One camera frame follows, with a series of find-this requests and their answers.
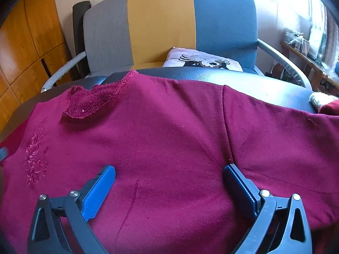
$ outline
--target fabric item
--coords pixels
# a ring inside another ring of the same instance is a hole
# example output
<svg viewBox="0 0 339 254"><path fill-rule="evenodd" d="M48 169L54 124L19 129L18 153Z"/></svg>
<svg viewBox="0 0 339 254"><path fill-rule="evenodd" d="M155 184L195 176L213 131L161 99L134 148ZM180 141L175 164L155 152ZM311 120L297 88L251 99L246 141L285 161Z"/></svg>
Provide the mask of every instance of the fabric item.
<svg viewBox="0 0 339 254"><path fill-rule="evenodd" d="M336 99L331 103L322 106L319 110L319 113L327 115L339 115L339 99Z"/></svg>
<svg viewBox="0 0 339 254"><path fill-rule="evenodd" d="M195 48L193 0L128 0L134 64L165 62L173 46Z"/></svg>
<svg viewBox="0 0 339 254"><path fill-rule="evenodd" d="M104 0L84 16L84 41L91 74L116 72L133 65L128 30L127 0Z"/></svg>
<svg viewBox="0 0 339 254"><path fill-rule="evenodd" d="M240 64L232 59L197 50L176 47L173 47L169 51L163 67L210 67L231 71L243 71Z"/></svg>
<svg viewBox="0 0 339 254"><path fill-rule="evenodd" d="M254 70L257 34L253 0L104 0L84 16L91 75L164 63L172 47Z"/></svg>
<svg viewBox="0 0 339 254"><path fill-rule="evenodd" d="M314 92L310 95L310 102L314 108L319 112L320 108L331 103L332 101L338 100L338 97L333 95L327 95L321 92Z"/></svg>
<svg viewBox="0 0 339 254"><path fill-rule="evenodd" d="M38 196L64 196L111 164L116 181L89 221L109 253L231 253L250 226L222 183L235 163L259 189L300 194L311 229L325 228L339 218L338 134L338 117L200 81L130 72L74 86L0 144L10 155L0 227L26 254Z"/></svg>
<svg viewBox="0 0 339 254"><path fill-rule="evenodd" d="M194 0L194 9L195 49L232 58L253 70L258 41L254 0Z"/></svg>

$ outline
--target maroon sweatshirt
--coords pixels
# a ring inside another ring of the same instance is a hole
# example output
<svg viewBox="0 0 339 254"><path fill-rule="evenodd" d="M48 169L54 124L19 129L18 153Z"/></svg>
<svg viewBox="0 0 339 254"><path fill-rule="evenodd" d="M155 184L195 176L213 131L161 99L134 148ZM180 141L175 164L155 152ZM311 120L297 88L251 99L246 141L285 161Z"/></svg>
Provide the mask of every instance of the maroon sweatshirt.
<svg viewBox="0 0 339 254"><path fill-rule="evenodd" d="M40 194L65 196L106 165L116 181L89 224L109 253L230 253L250 222L222 183L301 195L312 230L339 218L339 116L278 107L227 86L129 72L38 104L0 147L0 228L26 253Z"/></svg>

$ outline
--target cartoon animal print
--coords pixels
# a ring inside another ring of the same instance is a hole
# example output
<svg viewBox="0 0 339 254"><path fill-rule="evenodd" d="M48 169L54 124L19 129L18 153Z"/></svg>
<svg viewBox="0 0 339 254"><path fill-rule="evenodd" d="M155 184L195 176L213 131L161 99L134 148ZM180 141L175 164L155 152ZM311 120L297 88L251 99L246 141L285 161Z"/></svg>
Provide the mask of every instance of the cartoon animal print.
<svg viewBox="0 0 339 254"><path fill-rule="evenodd" d="M184 54L179 57L179 60L185 62L183 67L211 67L228 70L227 65L230 64L228 60L193 58Z"/></svg>

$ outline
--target wooden cabinet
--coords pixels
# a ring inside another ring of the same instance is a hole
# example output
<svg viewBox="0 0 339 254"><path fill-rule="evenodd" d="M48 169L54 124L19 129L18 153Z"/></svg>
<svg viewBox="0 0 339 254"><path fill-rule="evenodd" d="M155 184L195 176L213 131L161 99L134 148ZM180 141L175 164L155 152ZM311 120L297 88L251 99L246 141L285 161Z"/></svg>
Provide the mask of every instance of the wooden cabinet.
<svg viewBox="0 0 339 254"><path fill-rule="evenodd" d="M0 132L71 59L54 0L19 0L0 28ZM72 81L66 74L57 85Z"/></svg>
<svg viewBox="0 0 339 254"><path fill-rule="evenodd" d="M25 8L39 57L65 42L54 0L25 0Z"/></svg>
<svg viewBox="0 0 339 254"><path fill-rule="evenodd" d="M10 89L5 91L5 93L0 97L0 132L5 127L6 123L18 106L19 103Z"/></svg>
<svg viewBox="0 0 339 254"><path fill-rule="evenodd" d="M19 101L24 103L41 92L41 88L47 79L45 68L39 60L25 70L11 87Z"/></svg>
<svg viewBox="0 0 339 254"><path fill-rule="evenodd" d="M0 66L12 84L38 59L27 26L24 0L19 0L0 28Z"/></svg>
<svg viewBox="0 0 339 254"><path fill-rule="evenodd" d="M5 81L5 76L3 75L0 69L0 96L4 94L4 92L8 89L7 83Z"/></svg>

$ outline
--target fabric seam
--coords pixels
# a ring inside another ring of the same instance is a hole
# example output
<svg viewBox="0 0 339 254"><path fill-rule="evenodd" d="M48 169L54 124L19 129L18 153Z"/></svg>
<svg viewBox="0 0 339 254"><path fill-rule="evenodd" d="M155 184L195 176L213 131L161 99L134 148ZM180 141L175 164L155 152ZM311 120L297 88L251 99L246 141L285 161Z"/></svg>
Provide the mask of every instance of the fabric seam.
<svg viewBox="0 0 339 254"><path fill-rule="evenodd" d="M233 154L233 150L232 150L232 144L231 144L231 139L229 138L229 129L227 127L227 124L226 124L226 114L225 114L225 107L224 107L224 93L225 93L225 86L223 86L222 88L222 96L221 96L221 103L222 103L222 114L223 114L223 118L224 118L224 124L225 124L225 130L226 130L226 137L228 139L228 144L229 144L229 149L231 151L231 161L233 163L236 163L235 160L234 160L234 154Z"/></svg>
<svg viewBox="0 0 339 254"><path fill-rule="evenodd" d="M139 185L139 180L137 180L137 182L135 183L131 204L130 204L129 209L128 209L128 211L127 211L127 214L126 214L126 216L125 216L125 218L124 218L124 220L123 220L123 222L122 222L122 224L121 224L121 226L120 226L120 228L119 228L119 230L118 230L118 233L117 233L117 235L116 235L116 237L115 237L115 240L114 240L114 242L113 242L113 252L114 252L114 248L115 248L115 246L116 246L116 244L117 244L117 239L118 239L118 236L119 236L119 234L120 234L120 232L121 232L121 229L123 228L123 226L124 226L124 224L125 224L125 222L126 222L128 216L129 216L129 214L130 214L130 212L131 212L131 210L132 210L132 208L133 208L133 204L134 204L135 198L136 198L136 196L137 196L138 185Z"/></svg>

